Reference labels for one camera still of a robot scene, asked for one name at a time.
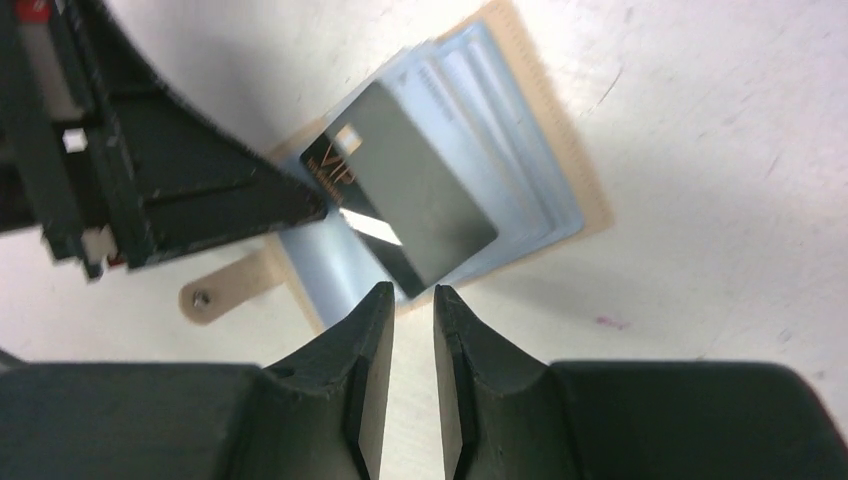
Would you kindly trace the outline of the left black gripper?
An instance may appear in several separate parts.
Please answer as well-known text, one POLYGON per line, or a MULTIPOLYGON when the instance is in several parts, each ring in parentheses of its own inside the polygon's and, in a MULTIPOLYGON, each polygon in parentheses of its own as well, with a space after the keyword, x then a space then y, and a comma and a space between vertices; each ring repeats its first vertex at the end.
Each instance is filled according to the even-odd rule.
POLYGON ((2 2, 3 233, 38 226, 97 279, 327 212, 177 94, 103 2, 2 2))

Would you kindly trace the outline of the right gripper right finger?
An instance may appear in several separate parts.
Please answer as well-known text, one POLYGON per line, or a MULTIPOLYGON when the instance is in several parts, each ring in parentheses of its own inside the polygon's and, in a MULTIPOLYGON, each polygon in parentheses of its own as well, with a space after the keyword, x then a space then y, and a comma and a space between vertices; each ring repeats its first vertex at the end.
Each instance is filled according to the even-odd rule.
POLYGON ((778 364, 557 361, 486 325, 449 286, 433 301, 449 479, 843 479, 847 446, 778 364))

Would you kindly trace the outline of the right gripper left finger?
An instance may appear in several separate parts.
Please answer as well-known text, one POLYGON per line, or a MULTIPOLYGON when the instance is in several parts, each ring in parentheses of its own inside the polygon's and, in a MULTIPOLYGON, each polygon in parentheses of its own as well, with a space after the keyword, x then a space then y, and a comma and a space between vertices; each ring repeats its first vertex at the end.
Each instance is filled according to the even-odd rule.
POLYGON ((375 479, 393 286, 266 367, 30 363, 1 376, 5 479, 375 479))

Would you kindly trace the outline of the dark grey credit card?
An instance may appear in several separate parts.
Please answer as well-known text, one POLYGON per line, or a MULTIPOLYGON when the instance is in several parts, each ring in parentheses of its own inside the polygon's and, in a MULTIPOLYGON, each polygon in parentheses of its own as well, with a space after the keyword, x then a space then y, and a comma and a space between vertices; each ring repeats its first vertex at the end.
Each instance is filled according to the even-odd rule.
POLYGON ((344 220, 387 225, 357 236, 408 299, 492 243, 498 230, 391 92, 367 86, 300 155, 344 220))

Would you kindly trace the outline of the beige leather card holder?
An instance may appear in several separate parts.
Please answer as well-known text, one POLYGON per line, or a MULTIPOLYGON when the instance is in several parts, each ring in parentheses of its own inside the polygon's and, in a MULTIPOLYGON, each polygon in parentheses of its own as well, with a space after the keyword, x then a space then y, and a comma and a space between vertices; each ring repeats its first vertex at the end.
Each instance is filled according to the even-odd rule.
POLYGON ((448 32, 400 50, 326 115, 277 146, 271 161, 313 187, 325 218, 269 234, 265 246, 186 284, 183 314, 208 324, 288 283, 305 314, 327 328, 380 282, 399 310, 612 220, 593 167, 556 99, 516 9, 491 1, 448 32), (498 230, 497 238, 421 295, 408 299, 356 232, 394 238, 385 224, 344 220, 300 155, 373 83, 387 88, 498 230))

